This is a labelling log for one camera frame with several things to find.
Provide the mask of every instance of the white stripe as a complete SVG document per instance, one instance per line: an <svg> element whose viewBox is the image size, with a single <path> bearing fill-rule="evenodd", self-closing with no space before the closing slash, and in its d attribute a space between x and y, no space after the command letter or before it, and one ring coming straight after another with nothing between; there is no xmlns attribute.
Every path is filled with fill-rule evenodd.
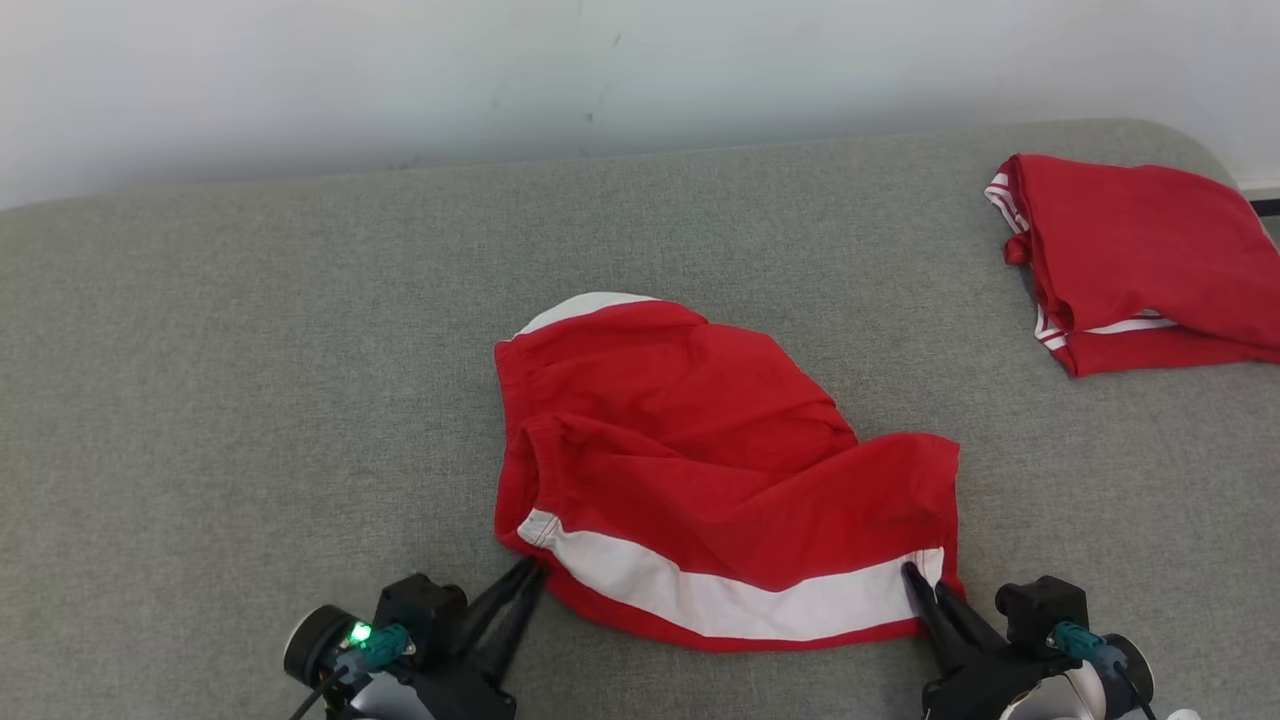
<svg viewBox="0 0 1280 720"><path fill-rule="evenodd" d="M902 580L911 560L929 582L942 578L941 547L769 592L740 580L685 573L657 552L589 530L564 532L534 510L520 537L552 551L573 578L609 600L708 638L814 641L915 616Z"/></svg>
<svg viewBox="0 0 1280 720"><path fill-rule="evenodd" d="M1053 319L1044 313L1044 309L1036 304L1036 340L1044 340L1051 334L1062 332L1062 328L1053 323Z"/></svg>
<svg viewBox="0 0 1280 720"><path fill-rule="evenodd" d="M997 183L1000 182L1001 177L1002 174L996 176L996 179L991 182ZM1014 232L1023 232L1030 227L1030 223L1028 223L1027 219L1023 218L1021 211L1018 209L1018 204L1014 202L1012 193L1010 193L1007 190L1002 187L996 187L995 184L989 184L987 186L987 190L982 191L982 193L987 196L987 200L991 201L991 204L995 205L997 210L1000 210L1000 214L1005 217L1005 222L1009 223L1009 227L1012 228ZM1001 197L1009 201L1007 206L1000 201ZM1009 214L1010 210L1012 210L1014 213L1012 215Z"/></svg>
<svg viewBox="0 0 1280 720"><path fill-rule="evenodd" d="M1170 325L1176 325L1178 323L1170 320L1169 318L1130 318L1128 320L1120 320L1119 323L1110 324L1105 328L1093 328L1092 331L1084 331L1092 334L1116 334L1128 333L1133 331L1153 331L1156 328L1167 328Z"/></svg>
<svg viewBox="0 0 1280 720"><path fill-rule="evenodd" d="M630 295L626 292L586 292L582 295L576 295L570 297L564 302L561 302L556 307L539 314L536 318L529 322L517 336L529 334L536 329L545 328L552 323L558 323L561 320L567 320L570 318L577 318L581 315L590 315L591 313L604 310L605 307L612 307L614 305L626 305L628 302L644 302L646 300L654 300L645 295Z"/></svg>

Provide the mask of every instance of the gray fabric surface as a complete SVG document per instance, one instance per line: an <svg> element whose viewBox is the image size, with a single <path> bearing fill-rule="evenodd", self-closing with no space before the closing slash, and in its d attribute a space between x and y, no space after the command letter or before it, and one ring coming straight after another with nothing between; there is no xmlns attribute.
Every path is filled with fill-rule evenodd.
<svg viewBox="0 0 1280 720"><path fill-rule="evenodd" d="M982 196L1015 151L1226 177L1098 120L0 214L4 716L284 717L311 607L483 588L512 560L493 342L593 290L773 334L863 437L959 441L988 619L1057 574L1148 653L1161 717L1274 715L1280 369L1069 379ZM525 719L914 719L933 674L922 639L708 656L548 601L509 685Z"/></svg>

